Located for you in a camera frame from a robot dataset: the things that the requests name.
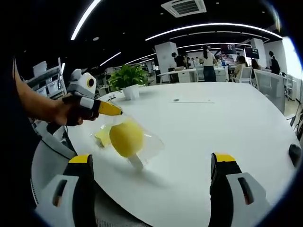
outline air conditioning vent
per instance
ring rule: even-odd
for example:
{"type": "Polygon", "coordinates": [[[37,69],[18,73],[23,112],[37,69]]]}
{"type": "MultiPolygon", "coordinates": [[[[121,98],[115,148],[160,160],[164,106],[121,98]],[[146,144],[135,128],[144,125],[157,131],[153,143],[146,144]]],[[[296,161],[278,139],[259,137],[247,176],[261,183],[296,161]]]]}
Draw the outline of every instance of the air conditioning vent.
{"type": "Polygon", "coordinates": [[[196,13],[205,13],[206,7],[203,0],[178,0],[161,5],[174,17],[184,17],[196,13]]]}

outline monitor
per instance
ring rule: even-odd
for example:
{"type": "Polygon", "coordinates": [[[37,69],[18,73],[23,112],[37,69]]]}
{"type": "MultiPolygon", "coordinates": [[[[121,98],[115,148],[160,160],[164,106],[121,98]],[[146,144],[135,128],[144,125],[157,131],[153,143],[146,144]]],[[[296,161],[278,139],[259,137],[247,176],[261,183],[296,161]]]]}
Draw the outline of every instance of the monitor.
{"type": "Polygon", "coordinates": [[[245,51],[245,54],[246,54],[247,58],[259,59],[258,49],[245,47],[244,51],[245,51]]]}

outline plastic bag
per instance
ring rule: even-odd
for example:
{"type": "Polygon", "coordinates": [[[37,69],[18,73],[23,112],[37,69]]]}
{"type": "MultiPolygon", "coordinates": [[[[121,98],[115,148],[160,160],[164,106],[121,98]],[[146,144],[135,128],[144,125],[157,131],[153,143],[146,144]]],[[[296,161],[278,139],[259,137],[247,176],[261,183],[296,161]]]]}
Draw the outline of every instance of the plastic bag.
{"type": "Polygon", "coordinates": [[[164,148],[158,136],[144,129],[125,113],[120,116],[106,116],[104,121],[100,131],[95,134],[97,143],[106,147],[110,141],[121,158],[127,158],[136,169],[143,169],[164,148]]]}

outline potted plant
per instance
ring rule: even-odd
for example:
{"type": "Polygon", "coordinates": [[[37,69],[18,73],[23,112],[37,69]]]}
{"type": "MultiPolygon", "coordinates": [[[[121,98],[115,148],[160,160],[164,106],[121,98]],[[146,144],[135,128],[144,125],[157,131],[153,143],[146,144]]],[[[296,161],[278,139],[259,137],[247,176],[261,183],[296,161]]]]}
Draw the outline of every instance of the potted plant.
{"type": "Polygon", "coordinates": [[[123,93],[127,100],[139,97],[138,85],[145,85],[147,74],[140,65],[123,65],[119,71],[113,72],[108,82],[109,85],[123,93]]]}

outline ceiling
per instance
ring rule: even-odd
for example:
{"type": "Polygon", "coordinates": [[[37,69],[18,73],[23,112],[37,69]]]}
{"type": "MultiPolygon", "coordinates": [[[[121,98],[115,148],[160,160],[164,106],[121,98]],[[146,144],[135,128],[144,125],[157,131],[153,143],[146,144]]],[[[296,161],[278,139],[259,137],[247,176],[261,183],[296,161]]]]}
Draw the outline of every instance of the ceiling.
{"type": "Polygon", "coordinates": [[[260,38],[259,36],[263,37],[264,41],[278,39],[250,28],[204,26],[172,32],[145,41],[148,37],[168,30],[203,23],[239,23],[267,29],[275,23],[274,19],[268,9],[257,2],[247,5],[243,0],[204,0],[206,13],[175,18],[161,7],[167,0],[101,0],[83,24],[75,40],[71,41],[75,27],[93,1],[66,2],[33,1],[32,4],[25,6],[26,10],[22,10],[22,21],[19,24],[22,38],[18,45],[20,62],[18,65],[24,69],[28,67],[27,74],[33,65],[45,60],[51,62],[57,57],[61,57],[62,62],[66,63],[66,73],[69,73],[75,68],[99,66],[121,52],[100,67],[100,70],[104,71],[107,67],[119,66],[152,54],[155,45],[167,41],[174,42],[180,47],[217,42],[242,43],[253,37],[260,38]]]}

